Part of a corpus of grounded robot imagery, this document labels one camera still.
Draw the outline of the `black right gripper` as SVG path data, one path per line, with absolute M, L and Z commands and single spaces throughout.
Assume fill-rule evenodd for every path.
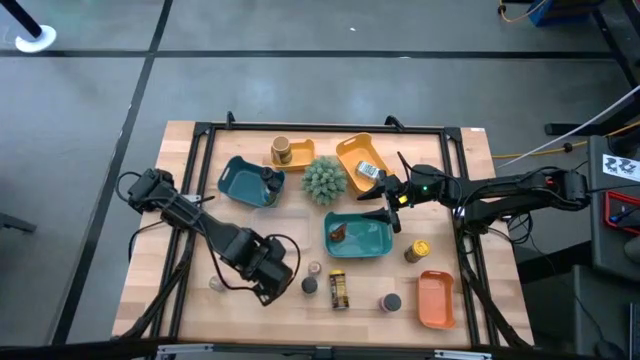
M 384 194 L 392 208 L 414 207 L 415 205 L 437 201 L 453 207 L 453 180 L 444 172 L 431 166 L 418 164 L 405 166 L 409 178 L 402 182 L 396 175 L 380 174 L 374 186 L 357 197 L 359 201 L 381 198 Z M 402 230 L 398 214 L 384 207 L 362 213 L 363 218 L 390 225 L 394 233 Z

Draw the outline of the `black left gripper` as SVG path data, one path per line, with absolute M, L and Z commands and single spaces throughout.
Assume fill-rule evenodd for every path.
M 254 283 L 251 291 L 262 306 L 278 299 L 295 277 L 295 272 L 284 263 L 286 249 L 281 239 L 295 244 L 283 234 L 261 237 L 256 232 L 240 232 L 233 242 L 233 268 L 243 280 Z

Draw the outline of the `silver-lid labelled spice jar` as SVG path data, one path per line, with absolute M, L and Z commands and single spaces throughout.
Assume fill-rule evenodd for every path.
M 380 169 L 367 161 L 361 160 L 356 164 L 355 174 L 359 179 L 375 182 L 379 178 Z

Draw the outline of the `yellow-lid dark-label spice jar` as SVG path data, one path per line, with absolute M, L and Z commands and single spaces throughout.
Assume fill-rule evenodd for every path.
M 343 310 L 350 307 L 347 291 L 346 273 L 342 270 L 331 270 L 329 273 L 332 308 Z

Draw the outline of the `orange plastic bin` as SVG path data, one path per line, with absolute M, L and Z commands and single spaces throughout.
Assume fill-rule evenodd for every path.
M 426 270 L 417 282 L 418 319 L 428 328 L 455 327 L 453 277 L 446 272 Z

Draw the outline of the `large tan-lid spice jar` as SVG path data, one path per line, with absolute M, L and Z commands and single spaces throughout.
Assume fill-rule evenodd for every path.
M 291 143 L 285 136 L 277 136 L 271 145 L 272 161 L 279 165 L 289 164 L 292 160 Z

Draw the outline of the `teal plastic bin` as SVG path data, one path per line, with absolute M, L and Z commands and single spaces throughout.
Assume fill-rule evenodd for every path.
M 328 233 L 339 224 L 347 224 L 346 238 L 339 243 L 328 239 Z M 336 258 L 374 258 L 387 255 L 393 247 L 390 225 L 363 218 L 358 213 L 329 212 L 324 219 L 325 248 Z

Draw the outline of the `large yellow plastic bin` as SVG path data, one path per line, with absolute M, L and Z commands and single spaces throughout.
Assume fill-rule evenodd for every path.
M 373 137 L 369 133 L 358 133 L 336 145 L 336 154 L 339 162 L 347 173 L 348 182 L 357 195 L 368 191 L 374 186 L 375 181 L 356 172 L 357 165 L 364 161 L 388 175 L 394 172 L 387 166 L 383 158 L 378 154 L 373 145 Z

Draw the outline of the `green succulent plant in pot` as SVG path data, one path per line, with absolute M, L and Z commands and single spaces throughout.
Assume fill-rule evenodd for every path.
M 301 186 L 316 204 L 328 206 L 346 192 L 346 172 L 335 159 L 320 156 L 305 168 Z

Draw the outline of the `clear plastic bin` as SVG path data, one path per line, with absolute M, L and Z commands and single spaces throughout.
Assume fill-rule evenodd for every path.
M 263 237 L 286 235 L 301 251 L 310 248 L 311 215 L 304 209 L 258 208 L 251 213 L 249 227 Z

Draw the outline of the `small yellow plastic bin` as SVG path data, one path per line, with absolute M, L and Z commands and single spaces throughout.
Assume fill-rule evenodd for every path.
M 280 163 L 275 151 L 271 152 L 271 161 L 274 167 L 282 171 L 303 171 L 315 158 L 315 144 L 311 139 L 293 142 L 290 144 L 291 161 Z

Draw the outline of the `dark blue plastic bin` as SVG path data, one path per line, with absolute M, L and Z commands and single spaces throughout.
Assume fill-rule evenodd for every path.
M 258 208 L 274 207 L 283 191 L 286 175 L 281 170 L 275 170 L 269 167 L 275 172 L 276 177 L 283 182 L 283 186 L 276 201 L 270 206 L 265 206 L 263 200 L 263 184 L 260 178 L 263 167 L 269 166 L 250 163 L 241 156 L 232 157 L 218 179 L 217 185 L 219 191 L 229 198 L 246 205 Z

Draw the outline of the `red-framed black device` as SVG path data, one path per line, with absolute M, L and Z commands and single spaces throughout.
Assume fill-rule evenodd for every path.
M 640 235 L 640 197 L 606 191 L 603 200 L 603 221 L 607 226 Z

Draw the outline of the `white marker sticker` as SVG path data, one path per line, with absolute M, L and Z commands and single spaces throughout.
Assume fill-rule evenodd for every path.
M 603 154 L 602 172 L 607 175 L 640 182 L 640 161 Z

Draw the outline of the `blue box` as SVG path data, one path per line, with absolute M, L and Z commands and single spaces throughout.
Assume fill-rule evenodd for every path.
M 528 18 L 537 27 L 586 21 L 605 0 L 535 0 Z

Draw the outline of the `grey floor object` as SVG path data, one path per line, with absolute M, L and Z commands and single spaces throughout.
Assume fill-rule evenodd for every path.
M 37 226 L 23 219 L 0 212 L 0 229 L 4 228 L 33 233 L 37 229 Z

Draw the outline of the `white round stand base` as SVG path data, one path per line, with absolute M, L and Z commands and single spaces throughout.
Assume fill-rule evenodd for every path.
M 40 29 L 40 35 L 32 40 L 17 36 L 15 39 L 16 48 L 23 53 L 35 54 L 51 47 L 57 38 L 56 30 L 48 25 L 41 25 Z

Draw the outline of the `black stand pole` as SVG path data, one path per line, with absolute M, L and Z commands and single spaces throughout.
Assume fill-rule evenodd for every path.
M 17 0 L 0 0 L 0 5 L 34 38 L 42 35 L 40 25 L 17 2 Z

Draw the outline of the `silver aluminium bracket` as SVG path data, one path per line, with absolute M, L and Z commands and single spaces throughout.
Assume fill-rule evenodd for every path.
M 161 360 L 171 360 L 177 355 L 213 352 L 214 344 L 167 344 L 157 348 L 156 356 Z
M 434 358 L 439 360 L 493 360 L 490 353 L 441 349 L 434 351 Z

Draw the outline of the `black aluminium table frame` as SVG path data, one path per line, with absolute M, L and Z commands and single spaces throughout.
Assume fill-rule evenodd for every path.
M 171 172 L 180 188 L 182 173 L 188 159 L 194 132 L 193 121 L 169 121 L 166 125 L 157 158 L 141 165 L 143 172 L 149 167 L 159 167 Z M 436 134 L 400 133 L 390 126 L 374 126 L 373 130 L 346 130 L 346 126 L 323 124 L 316 129 L 302 129 L 296 124 L 274 124 L 291 127 L 291 131 L 238 130 L 244 125 L 272 124 L 239 123 L 227 130 L 224 125 L 216 129 L 210 158 L 207 196 L 216 199 L 203 204 L 206 211 L 216 218 L 249 226 L 253 208 L 221 194 L 217 180 L 227 162 L 234 156 L 258 165 L 269 165 L 269 148 L 277 136 L 290 140 L 311 139 L 316 155 L 335 156 L 336 145 L 357 133 L 370 133 L 373 145 L 390 168 L 402 175 L 401 163 L 396 151 L 402 152 L 411 163 L 432 164 L 444 170 L 440 137 Z M 495 172 L 484 130 L 463 128 L 461 140 L 465 151 L 469 177 L 482 179 L 494 177 Z M 331 257 L 324 247 L 324 218 L 327 212 L 356 213 L 375 210 L 382 206 L 382 199 L 356 201 L 349 191 L 333 206 L 317 207 L 300 189 L 299 173 L 286 174 L 282 197 L 276 208 L 304 209 L 311 215 L 310 248 L 302 251 L 302 262 L 295 282 L 273 304 L 263 307 L 248 291 L 216 292 L 209 287 L 209 279 L 215 269 L 211 256 L 201 236 L 197 236 L 194 260 L 189 273 L 186 297 L 178 338 L 183 341 L 213 344 L 266 344 L 312 346 L 369 346 L 403 348 L 454 348 L 469 349 L 471 338 L 468 330 L 464 295 L 457 266 L 451 216 L 447 209 L 430 202 L 403 209 L 402 233 L 394 236 L 390 253 L 379 258 L 338 259 Z M 165 256 L 169 246 L 171 228 L 167 225 L 143 232 L 133 251 L 126 276 L 112 334 L 120 335 L 129 330 L 135 320 L 158 292 Z M 416 264 L 408 264 L 403 257 L 414 240 L 427 240 L 431 254 Z M 511 244 L 499 234 L 481 237 L 490 291 L 518 335 L 530 344 L 533 336 L 530 327 L 514 253 Z M 322 263 L 319 289 L 312 296 L 305 296 L 300 282 L 307 274 L 311 261 Z M 331 295 L 327 273 L 333 269 L 346 272 L 350 308 L 331 309 Z M 448 330 L 427 328 L 418 319 L 416 308 L 417 280 L 425 270 L 447 272 L 454 277 L 455 327 Z M 379 299 L 386 293 L 397 293 L 402 307 L 397 312 L 385 313 L 378 307 Z

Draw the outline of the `black desk leg frame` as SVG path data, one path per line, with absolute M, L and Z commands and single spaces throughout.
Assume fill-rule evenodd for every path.
M 545 86 L 545 132 L 601 135 L 640 116 L 640 12 L 632 0 L 605 0 L 582 22 L 541 27 L 563 38 L 568 60 Z

